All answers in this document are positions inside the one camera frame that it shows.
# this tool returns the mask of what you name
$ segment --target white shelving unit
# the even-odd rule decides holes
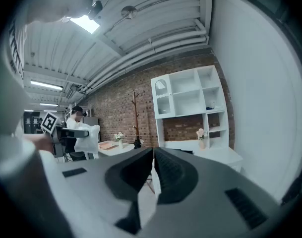
[[[206,148],[228,147],[226,101],[214,65],[152,78],[151,85],[159,146],[166,145],[162,133],[162,119],[202,114],[204,130],[208,132],[205,139]],[[212,116],[219,117],[219,124],[209,122]]]

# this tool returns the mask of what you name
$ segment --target shelf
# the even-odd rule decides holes
[[[210,109],[210,110],[206,110],[207,114],[214,114],[214,113],[220,113],[220,112],[224,112],[225,108],[222,109]]]
[[[216,127],[209,128],[209,132],[217,132],[217,131],[223,131],[223,130],[227,130],[227,128],[224,126],[216,126]]]
[[[195,70],[193,69],[170,74],[170,82],[173,94],[201,88],[199,84],[196,84]]]
[[[210,138],[209,146],[210,146],[210,148],[224,147],[222,138],[221,137]]]
[[[173,95],[173,100],[176,116],[188,116],[203,113],[199,90]]]
[[[202,88],[209,88],[215,86],[215,83],[218,82],[214,80],[214,73],[212,67],[198,69],[198,76],[200,79],[200,84]]]
[[[204,94],[206,107],[225,109],[223,92],[220,87],[205,88],[205,90],[202,91]]]
[[[209,92],[209,91],[214,91],[219,89],[219,86],[212,86],[212,87],[203,87],[202,90],[203,92]]]
[[[168,96],[158,98],[156,101],[159,115],[169,114],[171,112],[170,100]]]
[[[173,93],[173,95],[178,95],[178,94],[183,94],[183,93],[190,93],[190,92],[196,92],[198,91],[198,89],[193,89],[193,90],[189,90],[189,91],[184,91],[184,92],[178,92],[178,93]]]

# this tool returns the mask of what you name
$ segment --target flower vase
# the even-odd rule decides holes
[[[200,148],[201,150],[204,150],[204,149],[205,149],[204,140],[199,140],[199,148]]]
[[[119,148],[120,148],[120,149],[123,149],[122,139],[120,139],[118,142],[119,142]]]

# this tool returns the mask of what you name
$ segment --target white wall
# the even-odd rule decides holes
[[[214,0],[210,36],[243,173],[280,200],[302,168],[302,66],[279,28],[245,0]]]

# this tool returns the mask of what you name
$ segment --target wooden coat stand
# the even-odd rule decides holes
[[[137,123],[137,117],[139,116],[136,112],[136,97],[139,96],[139,93],[137,95],[135,95],[135,92],[133,91],[133,100],[132,103],[134,105],[134,116],[135,116],[135,126],[133,126],[133,128],[135,128],[135,133],[133,133],[136,136],[136,140],[133,143],[134,144],[134,148],[140,148],[141,147],[141,141],[140,141],[140,134],[139,134],[139,125]]]

